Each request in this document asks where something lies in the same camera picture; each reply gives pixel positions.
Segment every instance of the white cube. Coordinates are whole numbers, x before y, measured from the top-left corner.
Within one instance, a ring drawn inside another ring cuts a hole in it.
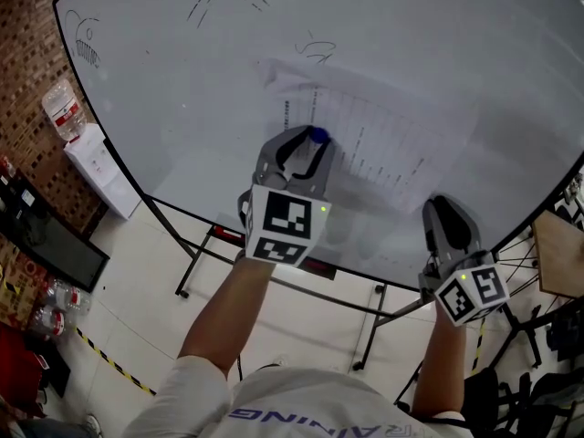
[[[455,326],[486,317],[509,299],[499,265],[459,269],[435,292]]]
[[[330,203],[253,185],[245,216],[245,256],[298,266],[316,246]]]

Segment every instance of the whiteboard frame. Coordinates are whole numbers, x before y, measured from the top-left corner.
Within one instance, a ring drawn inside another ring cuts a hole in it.
[[[124,163],[123,159],[120,157],[120,155],[118,154],[118,152],[116,151],[115,146],[113,145],[113,143],[110,140],[110,137],[108,135],[108,133],[103,129],[103,127],[101,126],[101,122],[99,121],[98,115],[96,114],[96,111],[93,109],[93,106],[91,105],[91,101],[89,100],[89,97],[83,87],[83,84],[81,83],[81,80],[78,76],[78,72],[75,69],[75,65],[73,64],[73,60],[71,58],[71,54],[69,53],[69,49],[68,49],[68,44],[66,43],[66,39],[65,39],[65,35],[63,32],[63,28],[61,27],[61,22],[58,18],[58,12],[57,12],[57,3],[59,2],[59,0],[53,0],[52,6],[53,6],[53,12],[55,14],[55,19],[57,20],[57,27],[58,27],[58,31],[59,34],[61,36],[61,42],[63,43],[63,47],[65,49],[65,52],[67,54],[67,58],[68,58],[68,62],[69,65],[71,66],[72,70],[73,70],[73,74],[75,75],[75,79],[77,80],[77,83],[79,85],[79,88],[81,89],[81,92],[83,93],[83,96],[86,100],[86,102],[88,103],[89,109],[91,110],[91,113],[93,114],[93,117],[95,119],[95,121],[98,123],[99,127],[101,128],[101,131],[103,132],[103,134],[105,135],[106,138],[106,146],[109,150],[109,152],[111,153],[111,156],[113,157],[114,161],[118,164],[118,166],[120,167],[121,171],[124,173],[124,175],[128,178],[128,180],[130,181],[131,185],[134,187],[134,189],[136,190],[136,192],[138,193],[138,195],[140,196],[140,198],[148,205],[149,208],[151,208],[152,206],[156,207],[156,204],[153,202],[158,202],[161,204],[164,204],[166,206],[171,207],[172,209],[189,215],[192,218],[198,219],[202,222],[208,223],[210,225],[218,225],[226,230],[229,230],[230,232],[234,232],[235,234],[241,235],[241,232],[236,231],[234,229],[231,229],[229,227],[226,227],[222,224],[217,224],[213,221],[210,221],[209,219],[205,219],[197,214],[188,212],[183,210],[182,208],[171,204],[171,203],[166,203],[154,196],[150,196],[147,193],[145,193],[142,188],[140,187],[140,185],[138,184],[138,182],[136,182],[136,180],[134,179],[134,177],[131,175],[130,170],[128,169],[128,167],[126,166],[126,164]],[[491,248],[491,251],[493,253],[497,253],[498,251],[500,251],[501,249],[503,249],[503,247],[505,245],[507,245],[511,240],[513,240],[517,235],[519,235],[519,233],[521,231],[523,231],[524,229],[526,229],[528,226],[531,225],[531,223],[534,222],[534,220],[541,214],[543,213],[550,205],[554,205],[557,201],[558,201],[558,196],[560,195],[560,193],[563,192],[563,190],[565,190],[568,187],[568,184],[570,183],[570,181],[572,180],[572,178],[576,175],[576,173],[579,172],[579,170],[582,168],[582,166],[584,166],[584,151],[580,154],[580,156],[578,157],[578,159],[574,162],[574,164],[572,165],[572,167],[567,171],[567,173],[564,175],[564,178],[558,183],[558,185],[549,193],[549,195],[546,197],[546,199],[540,203],[535,209],[534,211],[529,214],[528,216],[526,216],[526,218],[521,222],[521,224],[519,224],[515,229],[513,229],[509,234],[507,234],[507,236],[505,238],[503,238],[498,244],[496,244],[493,248]],[[184,251],[191,257],[194,257],[194,252],[192,250],[191,247],[189,247],[187,244],[185,244],[184,242],[181,241],[181,237],[178,234],[178,232],[172,227],[172,225],[166,221],[163,222],[161,221],[161,224],[166,228],[166,230],[171,234],[171,236],[174,238],[174,240],[184,249]],[[360,273],[359,271],[355,271],[346,267],[342,267],[342,266],[336,266],[333,265],[331,263],[328,262],[324,262],[324,261],[320,261],[317,260],[315,258],[316,261],[319,261],[320,263],[322,263],[323,265],[327,265],[327,266],[331,266],[334,267],[337,270],[355,275],[355,276],[361,276],[361,277],[365,277],[369,280],[375,281],[375,282],[379,282],[382,283],[384,285],[389,285],[389,286],[394,286],[394,287],[398,287],[398,288],[404,288],[407,290],[411,290],[411,291],[417,291],[416,288],[411,287],[411,286],[407,286],[404,284],[400,284],[399,282],[395,282],[395,281],[390,281],[387,279],[382,279],[380,277],[376,277],[376,276],[370,276],[364,273]]]

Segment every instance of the whiteboard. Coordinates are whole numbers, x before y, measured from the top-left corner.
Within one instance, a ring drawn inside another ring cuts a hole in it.
[[[55,9],[88,102],[142,190],[235,230],[235,200],[282,129],[257,71],[270,58],[348,70],[445,110],[472,107],[472,134],[433,189],[469,211],[487,248],[584,149],[583,0],[56,0]],[[315,41],[334,49],[311,52]],[[396,209],[363,184],[329,191],[333,211],[312,255],[417,287],[428,257],[420,208]]]

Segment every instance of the floor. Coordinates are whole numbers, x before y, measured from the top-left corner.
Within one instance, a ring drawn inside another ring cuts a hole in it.
[[[185,238],[195,243],[203,240],[207,224],[169,208],[162,210]],[[230,266],[203,255],[187,284],[190,297],[175,296],[174,289],[189,265],[189,257],[144,204],[128,222],[107,214],[92,241],[111,260],[93,292],[91,311],[79,321],[79,328],[124,370],[157,390],[172,367],[188,328]],[[521,258],[531,245],[532,239],[528,239],[501,257]],[[228,257],[237,252],[235,247],[213,239],[210,249]],[[504,268],[509,275],[516,269]],[[285,267],[276,272],[287,281],[353,303],[371,307],[379,303],[374,284],[361,277],[338,273],[330,281]],[[510,290],[521,287],[535,273],[532,268],[519,268],[509,281]],[[383,309],[393,311],[416,298],[414,292],[389,287]],[[541,304],[545,310],[553,300],[552,296],[540,293],[534,284],[513,297],[510,306],[520,319],[527,319],[532,307]],[[378,329],[365,370],[353,372],[351,365],[364,351],[373,316],[365,317],[360,312],[272,284],[241,356],[243,373],[245,376],[286,355],[291,366],[337,370],[361,378],[393,401],[422,360],[434,316],[434,307],[430,305]],[[475,359],[479,327],[475,322],[467,328],[467,374]],[[502,315],[495,313],[487,319],[479,369],[495,356],[508,331]],[[537,331],[537,338],[544,364],[531,371],[534,381],[548,371],[563,368],[547,348],[543,328]],[[49,393],[47,413],[75,422],[84,413],[93,412],[106,438],[120,436],[128,422],[151,400],[150,394],[122,377],[76,334],[63,339],[59,349],[71,368],[71,376],[63,401]],[[532,363],[527,338],[519,336],[497,368],[499,379],[508,381],[516,391],[518,373],[529,370]],[[233,385],[237,381],[233,369],[229,382]],[[408,391],[405,400],[411,395],[412,391]]]

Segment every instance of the plastic bottle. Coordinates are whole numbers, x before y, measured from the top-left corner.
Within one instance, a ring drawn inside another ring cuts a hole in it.
[[[87,315],[91,308],[90,294],[60,279],[50,280],[44,287],[44,292],[41,303],[60,311]]]
[[[70,332],[74,326],[72,319],[68,315],[57,311],[56,308],[47,306],[36,309],[28,328],[35,333],[54,339]]]
[[[43,96],[42,103],[58,135],[63,140],[74,140],[85,129],[87,123],[85,111],[66,79],[61,79],[53,86]]]

